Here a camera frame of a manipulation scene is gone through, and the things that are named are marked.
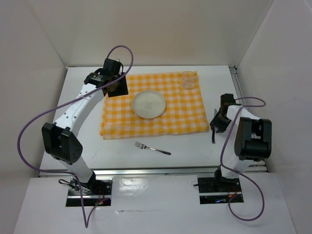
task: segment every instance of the clear glass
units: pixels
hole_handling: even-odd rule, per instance
[[[183,72],[182,73],[182,87],[183,89],[192,89],[194,86],[196,75],[193,72]]]

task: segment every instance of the black bracket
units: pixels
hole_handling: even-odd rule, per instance
[[[103,68],[99,68],[96,71],[90,73],[84,80],[84,84],[93,84],[97,88],[108,84],[124,74],[124,72],[121,72],[120,74],[121,67],[123,67],[121,62],[107,58],[105,59]],[[103,89],[103,94],[104,96],[108,94],[108,97],[129,94],[126,77],[122,78],[117,83],[114,83]]]
[[[272,150],[272,123],[268,119],[254,120],[241,117],[234,151],[239,160],[261,161],[270,157]]]
[[[82,145],[69,128],[60,128],[56,123],[45,123],[41,129],[44,149],[53,158],[68,164],[78,161]]]
[[[217,129],[217,133],[224,132],[231,122],[231,120],[226,117],[230,105],[240,104],[236,104],[233,94],[221,95],[219,111],[210,122],[211,129]]]

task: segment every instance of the white plate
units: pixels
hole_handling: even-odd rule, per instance
[[[132,100],[132,110],[142,118],[155,118],[166,109],[166,99],[154,90],[138,93]]]

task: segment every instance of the wire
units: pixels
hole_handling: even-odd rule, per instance
[[[229,167],[227,167],[227,166],[225,166],[225,165],[223,164],[224,151],[225,151],[226,145],[228,144],[228,141],[229,141],[229,139],[230,139],[231,133],[232,133],[233,128],[234,128],[234,125],[235,125],[235,123],[236,123],[236,120],[237,120],[237,118],[238,118],[238,116],[239,116],[241,110],[242,110],[244,107],[264,107],[264,106],[266,106],[266,102],[265,102],[264,100],[260,99],[260,98],[257,98],[257,97],[241,97],[241,98],[238,98],[238,99],[236,99],[236,100],[241,100],[241,99],[256,99],[256,100],[259,100],[259,101],[263,102],[263,104],[262,104],[262,105],[245,105],[245,106],[241,106],[241,107],[238,109],[238,111],[237,111],[237,113],[236,113],[236,116],[235,116],[235,118],[233,119],[233,122],[232,122],[232,125],[231,125],[231,127],[230,127],[229,133],[228,133],[228,135],[227,135],[227,137],[226,137],[226,139],[225,139],[224,145],[223,145],[223,147],[222,147],[221,156],[220,156],[220,164],[221,164],[221,166],[224,167],[225,169],[227,169],[227,170],[229,170],[229,171],[232,171],[232,172],[235,172],[235,173],[241,175],[242,177],[245,177],[245,178],[248,179],[250,182],[252,182],[252,183],[257,187],[257,189],[259,190],[259,192],[260,192],[260,194],[261,194],[261,199],[262,199],[262,208],[261,208],[260,213],[259,213],[256,217],[254,217],[254,218],[250,218],[250,219],[241,218],[241,217],[239,217],[237,214],[235,214],[235,213],[233,212],[233,210],[232,210],[232,208],[231,208],[231,201],[232,201],[235,197],[237,197],[238,195],[232,196],[232,197],[230,198],[230,200],[229,200],[229,203],[228,203],[230,212],[231,212],[236,218],[238,218],[238,219],[240,219],[240,220],[242,220],[242,221],[254,221],[254,220],[260,218],[260,217],[262,216],[262,214],[263,214],[263,211],[264,211],[265,202],[264,202],[264,195],[263,195],[263,192],[262,192],[261,188],[259,187],[259,185],[257,185],[256,182],[254,182],[254,181],[253,181],[251,178],[249,178],[248,176],[246,176],[246,175],[244,175],[244,174],[240,173],[239,171],[236,171],[236,170],[234,170],[234,169],[232,169],[232,168],[229,168]]]
[[[32,122],[34,122],[36,119],[40,118],[41,116],[43,116],[43,115],[45,115],[45,114],[47,114],[47,113],[50,113],[50,112],[52,112],[52,111],[55,111],[55,110],[57,110],[57,109],[59,109],[59,108],[62,108],[62,107],[64,107],[64,106],[70,105],[70,104],[72,104],[72,103],[74,103],[74,102],[76,102],[76,101],[79,101],[79,100],[83,99],[83,98],[86,98],[86,97],[89,96],[90,94],[93,94],[93,93],[95,93],[96,91],[101,90],[101,89],[104,89],[104,88],[106,88],[106,87],[108,87],[108,86],[110,86],[110,85],[112,85],[112,84],[114,84],[114,83],[120,81],[121,79],[123,79],[123,78],[128,74],[128,72],[130,71],[130,69],[132,68],[134,58],[133,58],[133,53],[132,53],[132,51],[130,50],[130,48],[128,48],[128,47],[125,46],[125,45],[118,45],[118,46],[115,46],[115,47],[114,47],[113,49],[111,49],[111,51],[108,53],[107,58],[108,58],[108,57],[111,55],[111,53],[112,53],[115,49],[117,49],[117,48],[125,48],[125,49],[127,49],[127,50],[129,51],[129,53],[130,53],[130,55],[131,55],[131,62],[130,62],[129,68],[127,69],[127,71],[126,71],[124,74],[122,74],[122,75],[121,75],[119,78],[117,78],[116,80],[114,80],[114,81],[112,81],[112,82],[110,82],[110,83],[108,83],[108,84],[105,84],[105,85],[103,85],[103,86],[101,86],[101,87],[99,87],[99,88],[97,88],[97,89],[95,89],[95,90],[92,90],[92,91],[88,92],[87,94],[85,94],[85,95],[83,95],[83,96],[80,96],[80,97],[78,97],[78,98],[76,98],[76,99],[74,99],[74,100],[71,100],[71,101],[69,101],[69,102],[67,102],[67,103],[64,103],[64,104],[60,105],[60,106],[54,107],[54,108],[52,108],[52,109],[50,109],[50,110],[47,110],[47,111],[45,111],[45,112],[42,112],[41,114],[39,114],[39,115],[33,117],[33,118],[32,118],[30,121],[28,121],[28,123],[26,123],[25,126],[22,128],[22,130],[21,130],[20,133],[19,133],[18,139],[17,139],[17,149],[18,149],[19,156],[20,156],[21,160],[22,160],[28,167],[30,167],[31,169],[33,169],[33,170],[35,170],[35,171],[38,171],[38,172],[45,172],[45,173],[64,173],[64,174],[69,174],[69,175],[72,175],[72,176],[75,177],[75,179],[76,179],[77,182],[78,182],[79,190],[81,191],[81,193],[80,193],[81,208],[82,208],[82,215],[83,215],[84,225],[85,225],[86,228],[88,228],[88,226],[89,226],[90,215],[92,214],[93,210],[99,205],[99,203],[97,203],[97,204],[92,208],[92,210],[91,210],[90,213],[89,213],[88,218],[86,218],[86,213],[85,213],[84,203],[83,203],[83,195],[82,195],[81,182],[79,181],[78,177],[77,177],[74,173],[69,172],[69,171],[64,171],[64,170],[43,170],[43,169],[40,169],[40,168],[38,168],[38,167],[35,167],[35,166],[31,165],[31,164],[24,158],[24,156],[23,156],[23,154],[22,154],[22,152],[21,152],[20,141],[21,141],[21,137],[22,137],[23,133],[25,132],[25,130],[27,129],[27,127],[28,127]]]

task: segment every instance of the gingham cloth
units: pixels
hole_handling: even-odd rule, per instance
[[[181,84],[181,72],[128,75],[129,95],[105,97],[100,130],[103,139],[208,131],[198,79],[195,79],[191,90],[184,90]],[[166,109],[159,117],[143,119],[133,112],[132,100],[137,93],[144,90],[155,90],[164,95]]]

